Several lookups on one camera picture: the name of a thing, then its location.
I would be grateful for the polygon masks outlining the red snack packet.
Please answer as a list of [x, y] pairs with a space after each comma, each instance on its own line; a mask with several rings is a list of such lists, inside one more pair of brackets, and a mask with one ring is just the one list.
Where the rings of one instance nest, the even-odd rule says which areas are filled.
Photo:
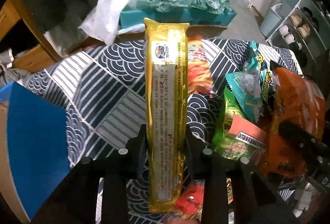
[[165, 214], [163, 223], [201, 223], [204, 201], [204, 181], [192, 181], [174, 204], [171, 212]]

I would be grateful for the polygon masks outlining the green snack bag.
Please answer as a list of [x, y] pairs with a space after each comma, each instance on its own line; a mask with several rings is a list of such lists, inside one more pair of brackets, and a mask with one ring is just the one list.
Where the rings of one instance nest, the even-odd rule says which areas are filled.
[[238, 160], [242, 157], [257, 161], [266, 151], [268, 135], [250, 122], [228, 87], [216, 123], [211, 147], [221, 157]]

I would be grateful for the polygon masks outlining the large orange snack bag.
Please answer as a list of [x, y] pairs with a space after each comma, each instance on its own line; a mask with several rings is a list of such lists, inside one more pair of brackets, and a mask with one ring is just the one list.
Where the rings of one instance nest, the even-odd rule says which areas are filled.
[[269, 124], [267, 149], [258, 168], [267, 177], [278, 174], [293, 179], [307, 171], [302, 154], [285, 140], [280, 131], [300, 139], [305, 131], [322, 139], [325, 124], [325, 99], [319, 87], [311, 80], [270, 62], [275, 85], [272, 121]]

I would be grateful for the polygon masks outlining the orange-red noodle snack bag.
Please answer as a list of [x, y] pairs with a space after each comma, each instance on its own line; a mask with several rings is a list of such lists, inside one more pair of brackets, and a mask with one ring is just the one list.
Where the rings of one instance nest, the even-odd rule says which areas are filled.
[[188, 88], [189, 95], [202, 93], [213, 96], [213, 78], [209, 63], [207, 62], [205, 50], [202, 44], [202, 36], [197, 35], [188, 38], [187, 56], [188, 56]]

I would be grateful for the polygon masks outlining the blue-edged cardboard box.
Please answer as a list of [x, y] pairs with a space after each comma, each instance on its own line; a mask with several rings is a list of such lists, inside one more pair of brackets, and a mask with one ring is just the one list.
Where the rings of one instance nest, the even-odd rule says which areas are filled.
[[69, 172], [66, 112], [22, 85], [1, 88], [1, 194], [29, 223]]

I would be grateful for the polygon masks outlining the teal cartoon snack bag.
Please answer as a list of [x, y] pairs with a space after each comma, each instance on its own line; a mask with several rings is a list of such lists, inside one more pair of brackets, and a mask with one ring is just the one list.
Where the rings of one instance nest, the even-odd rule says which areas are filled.
[[228, 73], [225, 79], [248, 120], [258, 123], [269, 96], [275, 93], [275, 86], [270, 62], [266, 61], [255, 41], [249, 43], [249, 57], [243, 70]]

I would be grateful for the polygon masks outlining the long gold snack package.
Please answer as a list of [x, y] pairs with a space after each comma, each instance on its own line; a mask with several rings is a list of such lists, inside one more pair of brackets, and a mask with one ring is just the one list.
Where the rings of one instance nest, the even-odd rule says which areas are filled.
[[187, 114], [187, 23], [145, 18], [149, 211], [172, 210], [181, 195]]

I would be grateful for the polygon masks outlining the navy white patterned tablecloth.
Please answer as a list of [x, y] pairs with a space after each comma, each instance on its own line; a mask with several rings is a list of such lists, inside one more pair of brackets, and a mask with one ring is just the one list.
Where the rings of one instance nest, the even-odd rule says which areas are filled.
[[[215, 84], [220, 95], [225, 74], [242, 69], [248, 59], [250, 42], [203, 40]], [[298, 53], [285, 48], [256, 44], [267, 61], [274, 60], [302, 74]], [[73, 167], [82, 157], [106, 158], [124, 146], [145, 123], [145, 78], [143, 41], [116, 43], [77, 53], [33, 74], [25, 87], [66, 110], [68, 160]], [[194, 135], [211, 138], [220, 110], [220, 98], [193, 94], [188, 98], [187, 123]], [[145, 179], [128, 184], [131, 223], [166, 223], [164, 214], [149, 213]]]

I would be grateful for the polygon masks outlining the grey shoe rack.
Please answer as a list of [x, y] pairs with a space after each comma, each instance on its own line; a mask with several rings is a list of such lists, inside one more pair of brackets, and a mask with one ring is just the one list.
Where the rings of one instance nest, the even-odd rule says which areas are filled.
[[322, 0], [299, 0], [267, 38], [269, 45], [299, 50], [311, 63], [329, 52], [329, 10]]

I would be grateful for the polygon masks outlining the teal box of green bags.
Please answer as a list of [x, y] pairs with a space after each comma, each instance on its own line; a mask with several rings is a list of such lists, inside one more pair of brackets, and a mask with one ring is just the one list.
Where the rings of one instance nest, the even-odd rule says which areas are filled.
[[126, 29], [139, 25], [144, 18], [228, 26], [236, 14], [230, 0], [130, 0], [120, 13], [120, 26]]

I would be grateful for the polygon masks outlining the wooden wardrobe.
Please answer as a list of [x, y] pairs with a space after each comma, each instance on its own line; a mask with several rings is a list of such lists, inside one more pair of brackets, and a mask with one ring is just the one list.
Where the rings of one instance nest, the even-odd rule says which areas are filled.
[[35, 73], [61, 60], [37, 30], [24, 0], [6, 0], [1, 7], [1, 62]]

